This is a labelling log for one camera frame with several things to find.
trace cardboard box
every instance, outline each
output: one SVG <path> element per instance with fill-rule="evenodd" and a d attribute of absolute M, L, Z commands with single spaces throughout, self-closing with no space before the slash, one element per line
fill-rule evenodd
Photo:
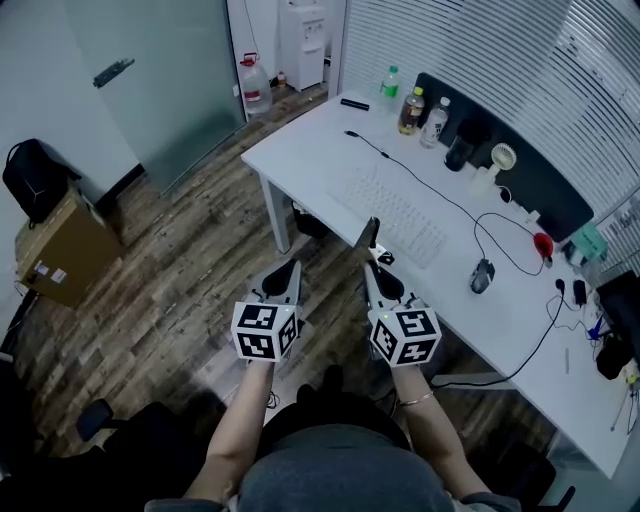
<path fill-rule="evenodd" d="M 20 282 L 71 307 L 122 252 L 112 229 L 71 186 L 42 224 L 22 227 L 15 248 Z"/>

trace computer mouse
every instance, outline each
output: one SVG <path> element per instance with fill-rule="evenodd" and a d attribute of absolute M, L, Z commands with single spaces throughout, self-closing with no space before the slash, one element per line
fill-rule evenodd
<path fill-rule="evenodd" d="M 473 274 L 471 274 L 471 290 L 477 294 L 484 292 L 493 281 L 495 275 L 496 269 L 491 262 L 486 258 L 481 259 Z"/>

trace white desk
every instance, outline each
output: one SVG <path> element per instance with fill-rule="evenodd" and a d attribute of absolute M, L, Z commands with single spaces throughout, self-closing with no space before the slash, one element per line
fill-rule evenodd
<path fill-rule="evenodd" d="M 393 118 L 382 116 L 375 109 L 364 112 L 344 107 L 339 104 L 342 96 L 366 102 L 356 93 L 345 93 L 281 128 L 242 155 L 244 162 L 261 176 L 278 247 L 282 252 L 289 249 L 284 220 L 288 205 L 283 205 L 287 196 L 353 246 L 366 221 L 334 200 L 327 190 L 339 184 L 349 169 L 376 169 L 378 180 L 400 187 L 408 199 L 424 205 L 424 211 L 438 221 L 449 237 L 427 269 L 420 269 L 382 238 L 381 242 L 396 257 L 394 270 L 409 280 L 440 319 L 493 368 L 502 375 L 512 373 L 549 326 L 545 304 L 557 294 L 554 284 L 557 278 L 565 281 L 566 299 L 572 303 L 572 283 L 576 278 L 572 269 L 556 257 L 553 268 L 543 269 L 537 277 L 527 276 L 478 229 L 487 257 L 496 267 L 496 276 L 485 293 L 474 294 L 469 288 L 469 277 L 481 253 L 473 238 L 473 222 L 417 183 L 404 169 L 344 131 L 353 130 L 366 137 L 472 215 L 492 211 L 520 223 L 524 219 L 496 194 L 470 196 L 468 184 L 474 169 L 467 164 L 459 173 L 449 171 L 442 163 L 446 152 L 443 145 L 423 149 L 417 136 L 398 133 Z M 517 166 L 511 172 L 517 172 Z M 482 223 L 521 267 L 538 270 L 540 257 L 526 233 L 497 217 L 484 218 Z M 552 314 L 558 301 L 550 304 Z M 582 319 L 582 314 L 563 309 L 557 324 L 573 326 L 578 319 Z M 588 327 L 595 323 L 591 322 L 586 321 Z M 627 444 L 631 400 L 626 400 L 621 419 L 612 432 L 626 386 L 621 377 L 615 381 L 602 377 L 592 354 L 580 327 L 574 332 L 552 328 L 538 353 L 512 384 L 611 477 Z"/>

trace frosted glass door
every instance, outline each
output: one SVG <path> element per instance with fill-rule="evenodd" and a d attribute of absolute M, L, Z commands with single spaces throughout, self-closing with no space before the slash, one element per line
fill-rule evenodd
<path fill-rule="evenodd" d="M 99 90 L 160 192 L 243 125 L 225 0 L 64 1 L 92 76 L 134 61 Z"/>

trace black backpack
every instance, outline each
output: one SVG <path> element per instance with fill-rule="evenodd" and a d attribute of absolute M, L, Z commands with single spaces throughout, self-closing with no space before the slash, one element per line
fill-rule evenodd
<path fill-rule="evenodd" d="M 67 193 L 67 178 L 80 176 L 51 160 L 36 139 L 13 146 L 2 173 L 9 192 L 34 224 L 44 221 Z"/>

